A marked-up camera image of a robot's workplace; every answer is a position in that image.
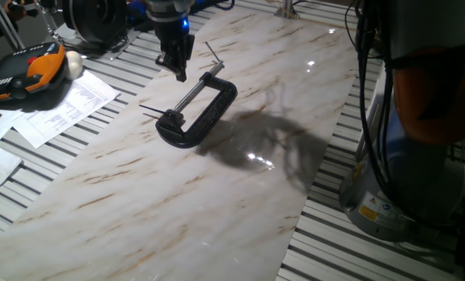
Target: marble surface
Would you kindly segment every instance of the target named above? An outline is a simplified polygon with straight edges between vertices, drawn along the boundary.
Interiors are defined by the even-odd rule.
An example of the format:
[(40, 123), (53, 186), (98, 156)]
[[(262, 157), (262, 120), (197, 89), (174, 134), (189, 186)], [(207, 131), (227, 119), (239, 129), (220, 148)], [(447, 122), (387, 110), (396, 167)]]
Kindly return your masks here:
[[(239, 93), (198, 148), (173, 108), (209, 70)], [(357, 72), (345, 30), (235, 8), (197, 34), (188, 80), (161, 72), (0, 237), (7, 280), (274, 280)], [(183, 111), (189, 127), (217, 91)]]

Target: metal post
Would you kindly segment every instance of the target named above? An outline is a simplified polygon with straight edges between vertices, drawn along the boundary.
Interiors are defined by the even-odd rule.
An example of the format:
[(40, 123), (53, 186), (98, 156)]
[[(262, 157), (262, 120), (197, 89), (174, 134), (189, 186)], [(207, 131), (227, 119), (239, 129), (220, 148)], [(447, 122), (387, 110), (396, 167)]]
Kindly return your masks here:
[(8, 43), (11, 45), (11, 48), (14, 51), (19, 51), (24, 49), (24, 44), (20, 39), (20, 36), (17, 34), (14, 26), (11, 23), (11, 20), (7, 17), (4, 12), (4, 9), (0, 5), (0, 29), (7, 39)]
[(287, 12), (290, 12), (292, 15), (295, 15), (295, 12), (292, 10), (292, 4), (293, 0), (282, 0), (282, 9), (276, 11), (274, 15), (287, 19), (291, 18), (291, 16)]

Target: yellow label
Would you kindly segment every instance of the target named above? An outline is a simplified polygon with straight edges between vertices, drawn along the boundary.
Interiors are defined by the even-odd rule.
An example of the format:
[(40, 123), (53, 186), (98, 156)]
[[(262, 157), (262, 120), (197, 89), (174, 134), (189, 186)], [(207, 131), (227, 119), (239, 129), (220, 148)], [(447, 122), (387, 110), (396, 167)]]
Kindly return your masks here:
[(373, 222), (376, 220), (377, 212), (371, 210), (370, 208), (361, 205), (359, 209), (359, 213), (368, 219), (372, 220)]

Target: warning label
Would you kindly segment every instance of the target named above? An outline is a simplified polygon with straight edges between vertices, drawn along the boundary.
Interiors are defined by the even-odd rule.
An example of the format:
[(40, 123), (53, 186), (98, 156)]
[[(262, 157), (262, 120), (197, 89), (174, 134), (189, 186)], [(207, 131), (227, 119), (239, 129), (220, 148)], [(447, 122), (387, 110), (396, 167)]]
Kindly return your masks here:
[(381, 226), (402, 230), (407, 220), (387, 201), (367, 192), (359, 207), (359, 213)]

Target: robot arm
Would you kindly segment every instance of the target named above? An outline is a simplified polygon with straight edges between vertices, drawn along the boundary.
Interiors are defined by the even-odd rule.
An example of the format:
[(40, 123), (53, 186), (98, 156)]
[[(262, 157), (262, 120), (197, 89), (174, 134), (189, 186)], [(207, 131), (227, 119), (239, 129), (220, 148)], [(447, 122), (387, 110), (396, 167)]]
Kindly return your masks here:
[(186, 62), (191, 58), (194, 35), (189, 34), (187, 14), (194, 0), (146, 0), (154, 33), (161, 42), (162, 53), (156, 64), (172, 71), (178, 81), (186, 81)]

